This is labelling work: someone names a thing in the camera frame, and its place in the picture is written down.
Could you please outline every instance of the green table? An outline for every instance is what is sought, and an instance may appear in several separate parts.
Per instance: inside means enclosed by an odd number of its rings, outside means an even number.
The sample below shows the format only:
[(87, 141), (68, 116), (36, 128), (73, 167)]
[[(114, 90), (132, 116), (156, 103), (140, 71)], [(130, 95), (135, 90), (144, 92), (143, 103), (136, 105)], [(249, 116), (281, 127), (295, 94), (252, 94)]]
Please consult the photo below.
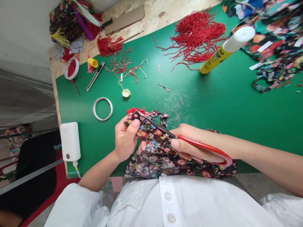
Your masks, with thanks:
[[(228, 31), (239, 22), (235, 17), (229, 19), (220, 5), (212, 11), (215, 10), (215, 20), (225, 23)], [(157, 45), (169, 47), (169, 36), (175, 34), (174, 30), (175, 26), (171, 24), (153, 32)], [(133, 47), (133, 51), (128, 56), (134, 66), (144, 59), (148, 60), (149, 66), (144, 63), (142, 67), (147, 77), (138, 70), (138, 84), (135, 84), (133, 76), (124, 78), (123, 88), (131, 91), (129, 98), (122, 96), (118, 78), (106, 70), (101, 72), (87, 93), (86, 88), (93, 75), (87, 73), (86, 63), (80, 66), (75, 82), (80, 96), (64, 76), (56, 80), (62, 123), (75, 121), (79, 124), (81, 175), (114, 149), (115, 125), (131, 107), (145, 107), (147, 111), (160, 109), (169, 114), (168, 129), (186, 123), (303, 155), (303, 93), (296, 92), (301, 88), (293, 85), (260, 94), (252, 88), (256, 71), (249, 70), (256, 62), (243, 51), (233, 54), (208, 75), (201, 75), (199, 71), (188, 70), (185, 65), (178, 65), (171, 72), (178, 61), (171, 63), (169, 57), (164, 56), (166, 51), (155, 47), (151, 34), (123, 45), (124, 50), (130, 47)], [(110, 61), (110, 58), (101, 56), (95, 59), (106, 64)], [(292, 84), (300, 83), (301, 79), (302, 75), (296, 75)], [(159, 87), (159, 81), (170, 92)], [(106, 97), (113, 104), (113, 114), (107, 121), (101, 122), (93, 115), (92, 106), (99, 97)], [(109, 112), (108, 103), (100, 101), (97, 105), (98, 115), (105, 118)], [(122, 176), (127, 164), (128, 161), (121, 163), (112, 175)], [(72, 163), (68, 162), (67, 166), (68, 174), (77, 177)], [(238, 173), (255, 171), (243, 161), (238, 161)]]

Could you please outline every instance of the white bracelet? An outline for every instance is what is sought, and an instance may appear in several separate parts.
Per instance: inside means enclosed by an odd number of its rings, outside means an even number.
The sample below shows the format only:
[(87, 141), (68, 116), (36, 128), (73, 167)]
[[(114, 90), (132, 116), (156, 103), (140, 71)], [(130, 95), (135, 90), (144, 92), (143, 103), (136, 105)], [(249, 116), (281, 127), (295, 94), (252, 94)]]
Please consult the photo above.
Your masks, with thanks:
[[(96, 105), (97, 105), (97, 103), (98, 103), (100, 100), (102, 100), (102, 99), (105, 99), (105, 100), (109, 103), (109, 105), (110, 105), (110, 114), (109, 114), (108, 117), (105, 118), (105, 119), (99, 118), (99, 117), (97, 116), (97, 114), (96, 114)], [(94, 103), (94, 105), (93, 105), (93, 107), (92, 107), (92, 111), (93, 111), (95, 117), (96, 117), (98, 120), (104, 121), (104, 120), (107, 120), (108, 118), (110, 118), (110, 116), (113, 114), (113, 105), (112, 105), (112, 103), (109, 101), (109, 99), (104, 98), (104, 97), (101, 97), (101, 98), (98, 98), (98, 99), (95, 101), (95, 103)]]

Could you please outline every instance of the table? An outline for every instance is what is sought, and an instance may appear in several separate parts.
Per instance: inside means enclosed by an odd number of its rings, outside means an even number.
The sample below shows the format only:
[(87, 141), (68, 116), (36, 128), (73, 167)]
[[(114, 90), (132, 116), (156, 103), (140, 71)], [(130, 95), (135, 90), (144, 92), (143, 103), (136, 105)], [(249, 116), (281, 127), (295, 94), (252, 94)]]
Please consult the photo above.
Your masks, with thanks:
[[(159, 46), (170, 46), (170, 40), (167, 36), (174, 34), (174, 26), (159, 29), (183, 18), (193, 10), (207, 8), (211, 2), (209, 1), (207, 4), (205, 2), (185, 1), (182, 7), (172, 4), (171, 1), (170, 4), (161, 1), (145, 2), (146, 15), (142, 20), (143, 22), (125, 28), (116, 36), (122, 35), (127, 38), (144, 29), (144, 32), (135, 38), (152, 32)], [(132, 5), (131, 9), (142, 3), (139, 1), (138, 4)], [(124, 4), (127, 5), (128, 1), (122, 1), (113, 8), (116, 11), (123, 9), (123, 6), (126, 6)], [(105, 12), (104, 20), (106, 20), (106, 15), (110, 14)], [(226, 25), (228, 31), (238, 23), (237, 18), (228, 19), (224, 13), (218, 15), (215, 20), (224, 23), (229, 21), (229, 24)], [(299, 101), (299, 93), (295, 92), (295, 88), (278, 92), (272, 91), (266, 94), (254, 91), (251, 82), (256, 74), (248, 67), (255, 62), (242, 51), (233, 54), (210, 74), (201, 76), (199, 72), (189, 71), (186, 66), (178, 67), (171, 73), (174, 64), (163, 56), (164, 53), (161, 53), (160, 49), (155, 48), (151, 35), (144, 36), (135, 42), (128, 42), (124, 44), (123, 49), (129, 49), (131, 46), (133, 47), (133, 51), (129, 53), (131, 61), (138, 65), (144, 58), (148, 58), (149, 66), (145, 65), (143, 69), (147, 74), (146, 79), (140, 75), (138, 84), (135, 85), (134, 79), (131, 78), (124, 81), (123, 87), (130, 89), (132, 93), (131, 97), (127, 99), (121, 95), (122, 90), (117, 85), (118, 79), (106, 71), (102, 72), (102, 79), (98, 78), (91, 91), (86, 93), (85, 89), (92, 75), (86, 74), (87, 66), (85, 64), (80, 67), (78, 75), (81, 76), (76, 81), (82, 95), (75, 96), (74, 87), (70, 86), (66, 79), (59, 77), (63, 74), (65, 65), (51, 58), (59, 123), (61, 121), (63, 123), (71, 121), (79, 123), (82, 153), (79, 170), (82, 175), (114, 148), (114, 125), (126, 115), (125, 111), (133, 106), (146, 107), (148, 111), (159, 108), (170, 114), (169, 129), (177, 127), (180, 123), (188, 123), (199, 128), (217, 129), (223, 133), (266, 146), (303, 154), (300, 147), (303, 124), (302, 121), (299, 121), (301, 117), (299, 110), (303, 110), (303, 104)], [(86, 41), (84, 52), (80, 54), (81, 64), (86, 62), (89, 47), (91, 47), (90, 43)], [(53, 49), (50, 50), (50, 56), (54, 56), (54, 53), (51, 55), (53, 51)], [(98, 52), (97, 45), (90, 52), (91, 55), (94, 55), (94, 51)], [(99, 63), (101, 61), (108, 63), (109, 61), (100, 56), (96, 59)], [(162, 76), (158, 74), (157, 64), (162, 65)], [(170, 87), (170, 93), (157, 85), (160, 80), (164, 86)], [(61, 99), (62, 115), (59, 110), (58, 94)], [(113, 115), (106, 122), (96, 120), (91, 110), (94, 101), (102, 96), (109, 98), (114, 106)], [(105, 103), (101, 103), (97, 107), (97, 111), (101, 112), (102, 107), (108, 108)], [(103, 111), (102, 116), (107, 116), (107, 114)], [(113, 176), (123, 175), (126, 165), (127, 162), (119, 165)], [(76, 177), (72, 164), (68, 163), (67, 167), (69, 175)], [(254, 168), (239, 161), (238, 172), (254, 171), (256, 171)]]

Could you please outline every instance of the sleeve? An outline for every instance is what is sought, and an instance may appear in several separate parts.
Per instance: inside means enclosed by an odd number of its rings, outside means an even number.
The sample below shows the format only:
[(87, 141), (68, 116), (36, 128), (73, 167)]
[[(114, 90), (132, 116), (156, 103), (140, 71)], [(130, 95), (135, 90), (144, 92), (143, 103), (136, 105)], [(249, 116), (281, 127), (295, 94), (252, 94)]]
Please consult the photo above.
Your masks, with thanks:
[(110, 216), (102, 206), (103, 192), (93, 192), (72, 183), (58, 197), (44, 227), (106, 227)]
[(303, 199), (284, 193), (269, 194), (261, 199), (262, 207), (283, 226), (299, 227), (303, 223)]

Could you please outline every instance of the yellow cap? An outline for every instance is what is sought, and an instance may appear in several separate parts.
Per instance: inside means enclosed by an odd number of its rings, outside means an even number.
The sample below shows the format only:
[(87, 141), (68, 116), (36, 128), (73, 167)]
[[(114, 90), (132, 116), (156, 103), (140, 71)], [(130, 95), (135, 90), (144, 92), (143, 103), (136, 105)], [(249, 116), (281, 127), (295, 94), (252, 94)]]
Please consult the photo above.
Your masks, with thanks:
[(122, 91), (122, 95), (126, 98), (130, 97), (130, 91), (128, 89), (124, 89)]
[(97, 60), (95, 60), (95, 59), (93, 59), (93, 58), (89, 58), (89, 59), (87, 60), (87, 63), (88, 63), (90, 66), (93, 66), (93, 67), (95, 67), (95, 68), (98, 67), (98, 62), (97, 62)]

